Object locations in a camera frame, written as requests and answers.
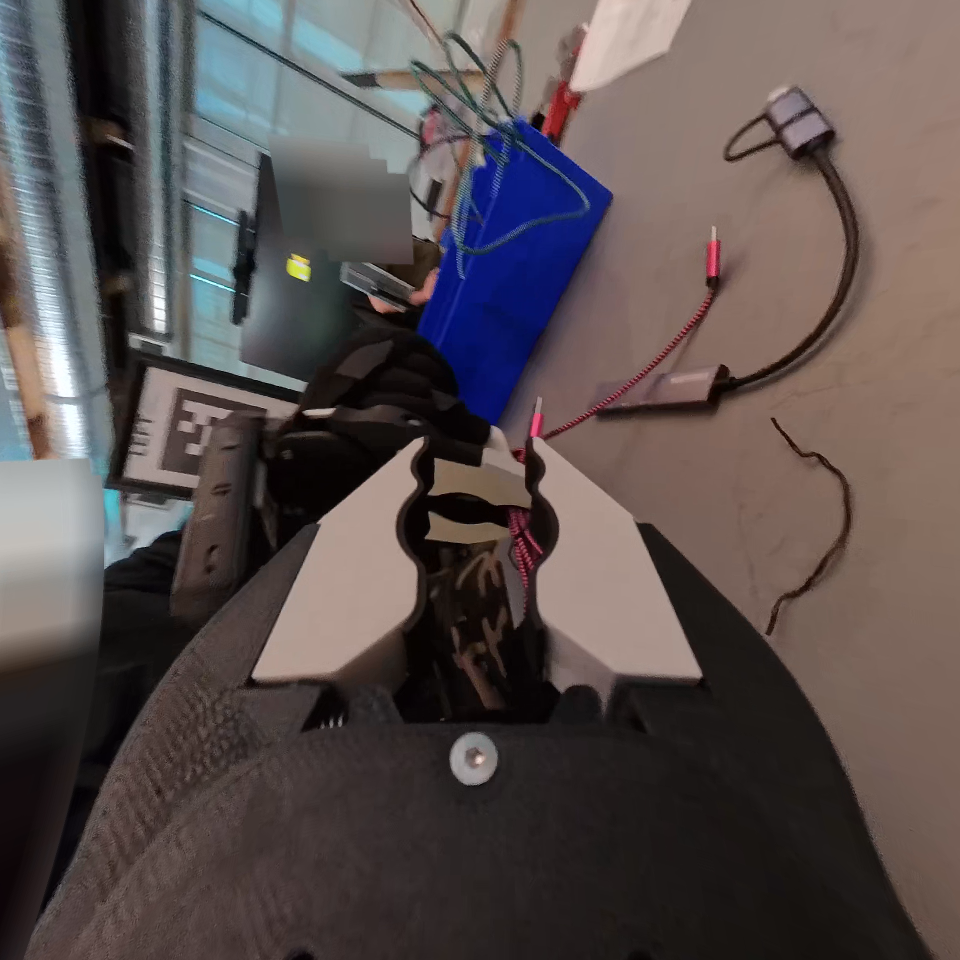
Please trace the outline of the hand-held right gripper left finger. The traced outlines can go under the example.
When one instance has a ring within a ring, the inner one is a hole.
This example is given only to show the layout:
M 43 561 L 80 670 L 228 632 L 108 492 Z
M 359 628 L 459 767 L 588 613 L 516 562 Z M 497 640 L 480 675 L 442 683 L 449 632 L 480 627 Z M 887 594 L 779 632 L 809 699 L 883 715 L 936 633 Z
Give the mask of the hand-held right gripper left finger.
M 426 450 L 426 438 L 412 440 L 318 522 L 254 683 L 403 685 L 421 574 L 402 545 L 402 513 L 422 492 L 416 466 Z

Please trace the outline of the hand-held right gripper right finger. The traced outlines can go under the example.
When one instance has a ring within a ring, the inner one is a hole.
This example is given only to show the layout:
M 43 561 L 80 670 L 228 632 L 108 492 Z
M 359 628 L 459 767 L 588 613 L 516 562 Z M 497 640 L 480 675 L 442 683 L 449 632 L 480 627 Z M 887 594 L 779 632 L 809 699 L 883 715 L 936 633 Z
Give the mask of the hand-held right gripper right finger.
M 697 685 L 702 669 L 638 522 L 543 438 L 529 440 L 534 504 L 546 532 L 534 572 L 554 687 Z

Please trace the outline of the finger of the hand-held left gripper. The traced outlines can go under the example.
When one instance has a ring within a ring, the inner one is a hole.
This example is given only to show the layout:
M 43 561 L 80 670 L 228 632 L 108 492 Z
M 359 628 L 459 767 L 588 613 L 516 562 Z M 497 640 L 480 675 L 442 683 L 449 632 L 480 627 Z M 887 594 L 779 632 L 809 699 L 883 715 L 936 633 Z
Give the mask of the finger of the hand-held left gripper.
M 513 458 L 471 465 L 436 458 L 432 497 L 465 495 L 491 506 L 529 507 L 524 467 Z
M 488 544 L 510 539 L 509 529 L 498 523 L 468 523 L 438 513 L 428 513 L 426 541 L 439 544 Z

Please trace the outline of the blue divided plastic bin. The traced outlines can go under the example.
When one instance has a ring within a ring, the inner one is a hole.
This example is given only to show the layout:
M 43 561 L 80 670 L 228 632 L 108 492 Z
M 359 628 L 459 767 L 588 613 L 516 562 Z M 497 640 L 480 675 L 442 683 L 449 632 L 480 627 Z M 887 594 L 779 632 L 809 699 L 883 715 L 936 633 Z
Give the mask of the blue divided plastic bin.
M 442 237 L 419 334 L 496 424 L 613 199 L 526 121 L 494 128 Z

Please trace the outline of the grey usb hub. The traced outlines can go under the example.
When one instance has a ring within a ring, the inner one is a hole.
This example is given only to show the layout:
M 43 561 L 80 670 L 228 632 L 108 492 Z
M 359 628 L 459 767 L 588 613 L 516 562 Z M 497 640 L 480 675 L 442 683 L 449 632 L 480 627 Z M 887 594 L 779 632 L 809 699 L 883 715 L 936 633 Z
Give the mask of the grey usb hub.
M 843 234 L 843 259 L 835 291 L 822 317 L 811 331 L 786 354 L 744 375 L 733 375 L 725 365 L 700 369 L 660 371 L 660 365 L 642 378 L 617 390 L 614 399 L 601 408 L 603 416 L 648 410 L 679 411 L 713 409 L 727 395 L 753 390 L 775 380 L 805 362 L 832 333 L 853 292 L 861 254 L 861 230 L 854 200 L 833 160 L 827 145 L 815 146 L 809 153 L 833 200 Z

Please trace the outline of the grey usb plug adapter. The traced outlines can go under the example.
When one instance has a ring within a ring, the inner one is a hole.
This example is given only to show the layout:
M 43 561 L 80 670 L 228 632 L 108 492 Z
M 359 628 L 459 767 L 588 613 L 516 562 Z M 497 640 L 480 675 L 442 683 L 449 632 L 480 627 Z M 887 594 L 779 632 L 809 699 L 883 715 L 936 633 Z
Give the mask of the grey usb plug adapter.
M 762 126 L 770 136 L 743 149 L 738 144 L 754 128 Z M 762 112 L 741 126 L 723 148 L 725 162 L 740 162 L 774 146 L 781 147 L 792 161 L 810 157 L 834 142 L 836 129 L 826 114 L 797 85 L 773 90 Z

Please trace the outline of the person's left hand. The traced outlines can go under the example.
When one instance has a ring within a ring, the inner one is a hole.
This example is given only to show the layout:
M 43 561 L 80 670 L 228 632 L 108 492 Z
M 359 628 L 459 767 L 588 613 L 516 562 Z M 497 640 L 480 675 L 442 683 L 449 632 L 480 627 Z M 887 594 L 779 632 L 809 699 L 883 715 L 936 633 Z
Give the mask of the person's left hand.
M 463 402 L 449 362 L 418 333 L 372 327 L 354 334 L 320 364 L 290 425 L 306 428 L 308 411 L 390 406 L 414 415 L 445 438 L 484 448 L 491 425 Z

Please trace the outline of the camouflage trousers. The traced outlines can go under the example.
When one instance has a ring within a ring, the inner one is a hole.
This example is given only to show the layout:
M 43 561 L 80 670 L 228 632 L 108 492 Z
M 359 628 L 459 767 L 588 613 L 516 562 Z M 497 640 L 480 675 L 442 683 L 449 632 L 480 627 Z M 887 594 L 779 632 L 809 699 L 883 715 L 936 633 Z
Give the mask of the camouflage trousers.
M 448 719 L 516 709 L 532 681 L 492 542 L 439 546 L 426 581 L 426 641 Z

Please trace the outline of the black framed marker sign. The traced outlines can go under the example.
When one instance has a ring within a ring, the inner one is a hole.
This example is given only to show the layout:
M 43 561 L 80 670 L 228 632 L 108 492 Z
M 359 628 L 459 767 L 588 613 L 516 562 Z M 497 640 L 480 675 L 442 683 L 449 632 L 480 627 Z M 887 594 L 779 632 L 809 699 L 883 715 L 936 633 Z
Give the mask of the black framed marker sign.
M 188 501 L 213 429 L 235 413 L 283 419 L 304 385 L 276 384 L 165 355 L 134 351 L 126 403 L 104 486 Z

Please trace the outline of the black monitor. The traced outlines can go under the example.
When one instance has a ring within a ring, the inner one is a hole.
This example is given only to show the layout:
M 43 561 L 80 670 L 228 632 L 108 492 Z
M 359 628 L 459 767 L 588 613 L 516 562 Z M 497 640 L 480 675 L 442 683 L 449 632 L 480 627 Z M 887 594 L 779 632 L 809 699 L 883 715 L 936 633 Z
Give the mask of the black monitor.
M 248 313 L 238 327 L 240 361 L 306 381 L 362 323 L 347 304 L 340 263 L 313 239 L 286 232 L 273 162 L 264 151 L 247 211 L 258 234 Z

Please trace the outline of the black webcam bar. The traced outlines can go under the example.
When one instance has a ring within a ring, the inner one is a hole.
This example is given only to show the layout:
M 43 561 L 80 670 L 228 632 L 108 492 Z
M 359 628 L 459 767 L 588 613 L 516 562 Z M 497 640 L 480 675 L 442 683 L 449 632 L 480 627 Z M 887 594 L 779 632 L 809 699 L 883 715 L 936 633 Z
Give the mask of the black webcam bar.
M 257 270 L 258 223 L 251 212 L 237 212 L 237 235 L 235 257 L 232 267 L 233 299 L 230 322 L 239 328 L 246 320 L 250 308 L 251 287 Z

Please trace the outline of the black thread scrap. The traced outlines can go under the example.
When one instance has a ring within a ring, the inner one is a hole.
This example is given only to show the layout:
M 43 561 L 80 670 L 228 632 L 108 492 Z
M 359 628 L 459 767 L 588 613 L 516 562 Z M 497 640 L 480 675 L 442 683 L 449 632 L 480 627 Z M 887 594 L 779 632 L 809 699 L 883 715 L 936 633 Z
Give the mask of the black thread scrap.
M 855 517 L 854 491 L 847 475 L 822 452 L 802 448 L 786 431 L 784 426 L 780 424 L 776 417 L 771 416 L 770 422 L 776 433 L 785 441 L 788 449 L 791 450 L 798 459 L 815 463 L 836 481 L 841 498 L 842 518 L 839 529 L 832 542 L 826 548 L 821 558 L 817 560 L 806 578 L 799 585 L 783 592 L 774 600 L 764 630 L 764 636 L 768 639 L 773 636 L 785 607 L 809 595 L 823 582 L 831 568 L 844 554 L 850 542 Z

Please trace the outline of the red black tool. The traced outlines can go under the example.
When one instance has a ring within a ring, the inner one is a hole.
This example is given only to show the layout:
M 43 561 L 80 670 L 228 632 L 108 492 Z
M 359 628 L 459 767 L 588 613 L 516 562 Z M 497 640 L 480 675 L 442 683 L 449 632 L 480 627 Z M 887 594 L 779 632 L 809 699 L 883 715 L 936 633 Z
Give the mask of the red black tool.
M 548 97 L 537 114 L 540 117 L 538 130 L 551 143 L 560 146 L 583 97 L 563 78 L 552 79 L 546 93 Z

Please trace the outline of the printed paper sheet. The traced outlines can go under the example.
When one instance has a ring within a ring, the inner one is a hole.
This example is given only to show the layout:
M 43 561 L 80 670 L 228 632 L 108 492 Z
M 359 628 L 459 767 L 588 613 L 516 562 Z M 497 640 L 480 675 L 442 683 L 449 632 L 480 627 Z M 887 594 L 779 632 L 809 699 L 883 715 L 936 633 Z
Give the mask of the printed paper sheet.
M 569 85 L 577 93 L 606 87 L 665 55 L 690 1 L 599 1 L 586 28 Z

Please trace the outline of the silver air duct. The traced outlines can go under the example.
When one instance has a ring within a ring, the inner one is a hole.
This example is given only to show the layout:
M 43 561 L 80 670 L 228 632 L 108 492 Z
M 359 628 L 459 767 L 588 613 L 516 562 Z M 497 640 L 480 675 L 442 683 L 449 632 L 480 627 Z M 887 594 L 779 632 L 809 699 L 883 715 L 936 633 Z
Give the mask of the silver air duct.
M 2 360 L 34 459 L 114 440 L 98 276 L 62 2 L 1 3 Z

